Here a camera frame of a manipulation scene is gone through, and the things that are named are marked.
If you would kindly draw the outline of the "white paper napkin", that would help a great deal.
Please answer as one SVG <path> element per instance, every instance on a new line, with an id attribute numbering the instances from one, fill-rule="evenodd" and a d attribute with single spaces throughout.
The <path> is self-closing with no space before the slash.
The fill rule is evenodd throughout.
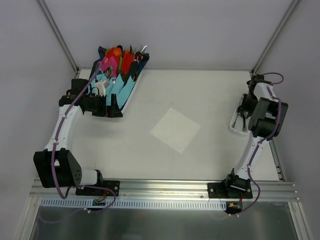
<path id="1" fill-rule="evenodd" d="M 150 134 L 181 154 L 200 128 L 199 124 L 171 107 Z"/>

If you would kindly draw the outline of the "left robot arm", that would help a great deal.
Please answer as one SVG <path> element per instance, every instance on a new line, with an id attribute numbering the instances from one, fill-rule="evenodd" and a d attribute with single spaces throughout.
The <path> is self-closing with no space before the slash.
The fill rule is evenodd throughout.
<path id="1" fill-rule="evenodd" d="M 76 78 L 71 88 L 58 101 L 59 115 L 53 134 L 44 150 L 34 153 L 33 162 L 44 188 L 87 186 L 93 195 L 104 191 L 100 170 L 84 169 L 72 153 L 73 141 L 79 120 L 86 112 L 94 117 L 106 117 L 106 79 Z"/>

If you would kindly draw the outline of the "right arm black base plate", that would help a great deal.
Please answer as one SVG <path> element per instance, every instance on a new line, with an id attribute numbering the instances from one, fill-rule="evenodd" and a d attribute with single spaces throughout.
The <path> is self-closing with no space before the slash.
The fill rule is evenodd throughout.
<path id="1" fill-rule="evenodd" d="M 242 189 L 238 187 L 226 186 L 225 182 L 209 182 L 207 193 L 210 199 L 252 199 L 251 188 Z"/>

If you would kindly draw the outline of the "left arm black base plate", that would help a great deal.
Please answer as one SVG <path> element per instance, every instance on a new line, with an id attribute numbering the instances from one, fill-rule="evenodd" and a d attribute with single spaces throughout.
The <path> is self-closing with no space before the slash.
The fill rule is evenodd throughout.
<path id="1" fill-rule="evenodd" d="M 121 182 L 119 180 L 104 180 L 102 184 L 97 183 L 93 186 L 87 186 L 84 188 L 77 188 L 75 191 L 76 196 L 86 197 L 103 197 L 119 196 Z"/>

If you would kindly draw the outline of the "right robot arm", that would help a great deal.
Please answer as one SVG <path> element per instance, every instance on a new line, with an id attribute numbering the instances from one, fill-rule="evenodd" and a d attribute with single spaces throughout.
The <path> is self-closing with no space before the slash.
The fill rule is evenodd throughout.
<path id="1" fill-rule="evenodd" d="M 222 184 L 230 199 L 252 198 L 255 165 L 269 142 L 280 133 L 289 108 L 274 92 L 274 86 L 283 81 L 281 73 L 267 72 L 252 75 L 246 83 L 248 92 L 241 96 L 233 114 L 234 121 L 230 123 L 230 127 L 238 131 L 237 120 L 241 119 L 242 131 L 249 134 L 239 162 Z"/>

